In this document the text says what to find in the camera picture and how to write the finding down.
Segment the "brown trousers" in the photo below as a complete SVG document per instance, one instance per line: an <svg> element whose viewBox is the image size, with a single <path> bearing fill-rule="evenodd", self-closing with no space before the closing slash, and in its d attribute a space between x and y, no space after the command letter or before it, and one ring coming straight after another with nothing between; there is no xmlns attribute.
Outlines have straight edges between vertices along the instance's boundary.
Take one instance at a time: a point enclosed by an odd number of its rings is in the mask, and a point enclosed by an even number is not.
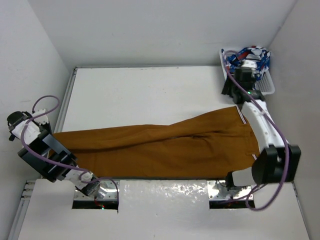
<svg viewBox="0 0 320 240"><path fill-rule="evenodd" d="M215 179L250 167L260 151L235 106L171 125L55 133L80 168L116 179Z"/></svg>

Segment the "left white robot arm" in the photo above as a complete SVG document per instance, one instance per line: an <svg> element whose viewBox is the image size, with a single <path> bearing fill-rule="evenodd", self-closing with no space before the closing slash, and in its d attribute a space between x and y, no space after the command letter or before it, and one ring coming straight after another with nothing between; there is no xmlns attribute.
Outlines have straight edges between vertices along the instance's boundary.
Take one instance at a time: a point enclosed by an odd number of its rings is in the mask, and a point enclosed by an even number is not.
<svg viewBox="0 0 320 240"><path fill-rule="evenodd" d="M100 188L98 178L80 168L76 156L52 135L45 112L15 111L7 117L9 140L24 139L18 156L50 182L70 181L85 196L95 197Z"/></svg>

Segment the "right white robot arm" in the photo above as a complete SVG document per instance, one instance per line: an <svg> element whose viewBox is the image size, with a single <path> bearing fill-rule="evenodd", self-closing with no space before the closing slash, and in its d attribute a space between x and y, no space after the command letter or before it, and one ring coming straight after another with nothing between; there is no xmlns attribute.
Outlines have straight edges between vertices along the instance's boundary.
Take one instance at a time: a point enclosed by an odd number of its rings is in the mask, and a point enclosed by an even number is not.
<svg viewBox="0 0 320 240"><path fill-rule="evenodd" d="M222 94L228 95L240 108L258 143L259 155L251 167L227 173L227 189L251 185L293 182L301 157L298 145L291 145L275 125L261 91L255 90L253 68L237 67L229 73Z"/></svg>

